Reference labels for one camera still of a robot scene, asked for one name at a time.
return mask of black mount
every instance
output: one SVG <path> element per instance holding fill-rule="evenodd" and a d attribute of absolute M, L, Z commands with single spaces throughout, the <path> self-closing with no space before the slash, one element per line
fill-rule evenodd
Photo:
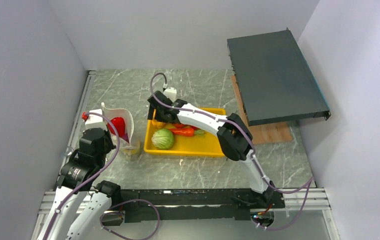
<path fill-rule="evenodd" d="M 108 131 L 101 128 L 87 129 L 79 140 L 79 148 L 60 170 L 56 186 L 75 188 L 104 167 L 106 154 L 114 148 Z M 91 184 L 89 182 L 80 191 L 90 190 Z"/>
<path fill-rule="evenodd" d="M 191 219 L 235 219 L 250 220 L 253 209 L 282 209 L 285 207 L 282 194 L 266 190 L 264 196 L 250 188 L 227 189 L 122 189 L 124 201 L 145 199 L 157 206 L 161 220 Z M 144 202 L 131 202 L 124 205 L 126 223 L 156 220 L 152 207 Z M 103 224 L 118 226 L 118 217 L 106 217 Z"/>
<path fill-rule="evenodd" d="M 249 136 L 250 140 L 253 139 L 249 129 L 241 120 L 240 116 L 232 113 L 227 117 L 228 120 L 235 122 L 241 129 Z M 246 155 L 251 149 L 251 146 L 244 138 L 243 134 L 232 124 L 224 123 L 223 126 L 218 128 L 216 133 L 218 136 L 219 144 L 221 145 L 224 155 L 233 161 L 245 161 Z"/>
<path fill-rule="evenodd" d="M 121 196 L 121 186 L 110 181 L 103 180 L 95 187 L 96 192 L 106 194 L 108 198 L 112 199 L 112 205 L 119 204 L 123 202 Z"/>
<path fill-rule="evenodd" d="M 156 91 L 154 95 L 156 95 L 162 103 L 176 108 L 180 108 L 188 103 L 181 99 L 177 99 L 175 102 L 172 102 L 171 99 L 165 96 L 161 91 Z M 148 120 L 153 119 L 154 110 L 156 109 L 156 115 L 154 116 L 155 120 L 170 124 L 180 123 L 177 116 L 179 110 L 162 106 L 158 103 L 158 101 L 156 101 L 156 99 L 154 99 L 152 95 L 147 99 L 147 101 L 150 103 L 149 114 L 147 115 Z"/>

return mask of black shelf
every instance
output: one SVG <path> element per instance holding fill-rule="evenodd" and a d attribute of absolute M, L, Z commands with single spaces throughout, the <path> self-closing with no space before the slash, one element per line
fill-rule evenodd
<path fill-rule="evenodd" d="M 250 126 L 330 116 L 291 31 L 228 39 Z"/>

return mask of wooden board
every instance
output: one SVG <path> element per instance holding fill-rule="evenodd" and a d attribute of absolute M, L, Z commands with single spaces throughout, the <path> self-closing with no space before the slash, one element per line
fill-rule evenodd
<path fill-rule="evenodd" d="M 238 109 L 240 111 L 240 117 L 244 124 L 247 124 L 247 116 L 244 112 L 243 102 L 241 101 L 240 90 L 238 89 L 235 76 L 231 76 L 232 87 L 234 89 L 235 98 L 237 99 Z M 248 126 L 249 131 L 253 135 L 253 143 L 266 144 L 266 143 L 280 143 L 290 142 L 293 140 L 290 129 L 287 122 L 276 122 L 270 124 L 263 124 L 257 126 Z"/>

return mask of red cap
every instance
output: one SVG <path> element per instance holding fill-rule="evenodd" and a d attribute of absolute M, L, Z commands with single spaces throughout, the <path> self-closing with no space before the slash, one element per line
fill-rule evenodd
<path fill-rule="evenodd" d="M 81 118 L 84 119 L 84 121 L 87 121 L 88 115 L 85 115 L 85 112 L 83 112 Z"/>

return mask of white wall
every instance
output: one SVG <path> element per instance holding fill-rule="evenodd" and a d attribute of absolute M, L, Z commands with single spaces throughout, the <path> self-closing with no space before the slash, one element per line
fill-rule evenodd
<path fill-rule="evenodd" d="M 86 69 L 229 69 L 229 38 L 299 38 L 319 0 L 49 0 Z"/>
<path fill-rule="evenodd" d="M 46 0 L 0 0 L 0 240 L 30 239 L 85 78 Z"/>
<path fill-rule="evenodd" d="M 301 122 L 343 240 L 380 240 L 380 1 L 321 0 L 298 44 L 332 116 Z"/>

